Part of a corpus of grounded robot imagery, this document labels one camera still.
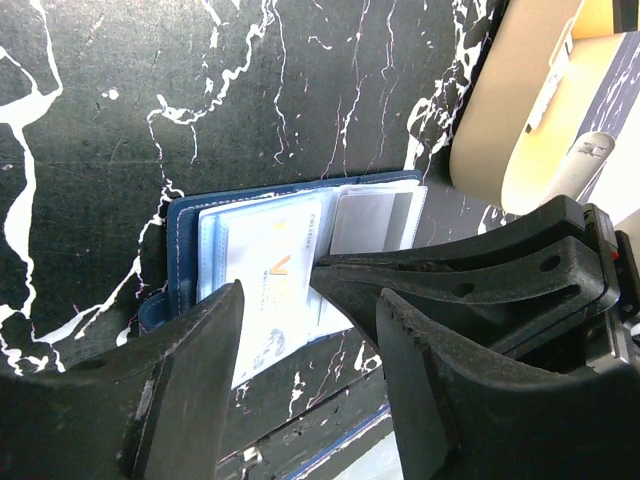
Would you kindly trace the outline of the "grey striped credit card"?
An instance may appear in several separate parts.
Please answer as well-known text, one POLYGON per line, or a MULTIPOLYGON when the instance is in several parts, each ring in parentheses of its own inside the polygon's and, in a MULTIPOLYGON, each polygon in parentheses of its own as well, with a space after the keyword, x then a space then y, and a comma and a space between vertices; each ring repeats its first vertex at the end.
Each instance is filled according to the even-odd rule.
POLYGON ((390 252, 408 245, 411 192, 351 194, 337 206, 329 253, 390 252))

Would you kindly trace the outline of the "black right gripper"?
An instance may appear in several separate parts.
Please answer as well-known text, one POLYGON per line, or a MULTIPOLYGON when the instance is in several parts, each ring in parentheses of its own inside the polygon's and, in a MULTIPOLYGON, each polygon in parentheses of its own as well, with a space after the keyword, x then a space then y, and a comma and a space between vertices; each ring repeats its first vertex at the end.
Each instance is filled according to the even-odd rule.
POLYGON ((479 236, 322 258, 311 285, 379 346, 376 302, 395 291, 492 350, 534 350, 579 326, 579 373, 639 366, 639 276, 626 233, 593 203, 560 195, 479 236))

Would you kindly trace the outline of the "blue leather card holder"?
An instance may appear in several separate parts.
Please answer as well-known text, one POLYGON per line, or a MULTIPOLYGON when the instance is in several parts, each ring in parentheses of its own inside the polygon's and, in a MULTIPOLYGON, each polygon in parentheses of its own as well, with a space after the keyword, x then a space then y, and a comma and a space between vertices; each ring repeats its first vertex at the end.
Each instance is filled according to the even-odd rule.
POLYGON ((403 170, 178 199, 168 209, 168 286, 140 307, 140 327, 159 327, 239 282, 245 306, 232 383, 240 386, 351 328, 311 287, 313 266, 330 254, 410 248, 426 196, 420 173, 403 170))

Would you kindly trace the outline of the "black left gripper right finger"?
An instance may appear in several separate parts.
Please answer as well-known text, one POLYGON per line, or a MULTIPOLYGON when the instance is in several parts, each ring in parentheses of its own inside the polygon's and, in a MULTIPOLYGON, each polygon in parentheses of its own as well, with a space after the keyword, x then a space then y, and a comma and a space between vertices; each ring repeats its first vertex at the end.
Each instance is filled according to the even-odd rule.
POLYGON ((407 479, 635 479, 639 371, 563 375, 497 354, 392 290, 376 324, 407 479))

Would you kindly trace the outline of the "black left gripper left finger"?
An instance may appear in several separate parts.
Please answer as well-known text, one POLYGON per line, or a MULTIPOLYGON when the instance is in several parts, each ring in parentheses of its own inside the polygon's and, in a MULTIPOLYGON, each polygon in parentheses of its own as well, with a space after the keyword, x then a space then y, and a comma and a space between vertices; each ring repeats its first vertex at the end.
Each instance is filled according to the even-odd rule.
POLYGON ((232 282, 66 372, 3 377, 2 477, 213 478, 243 309, 232 282))

